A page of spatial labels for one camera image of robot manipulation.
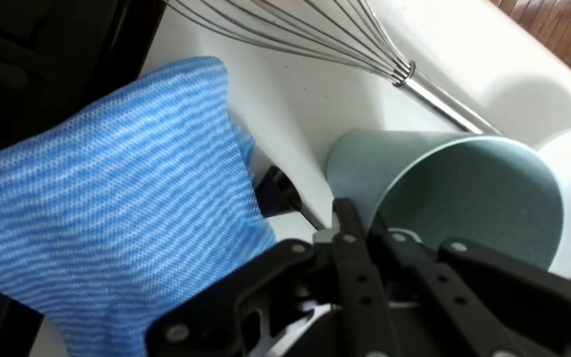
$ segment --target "whisk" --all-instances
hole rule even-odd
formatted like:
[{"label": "whisk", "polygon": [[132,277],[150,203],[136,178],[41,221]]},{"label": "whisk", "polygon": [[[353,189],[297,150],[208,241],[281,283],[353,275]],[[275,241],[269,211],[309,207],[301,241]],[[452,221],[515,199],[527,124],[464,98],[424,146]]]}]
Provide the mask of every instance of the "whisk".
[{"label": "whisk", "polygon": [[220,35],[388,78],[469,132],[497,134],[396,47],[366,0],[168,0],[168,7]]}]

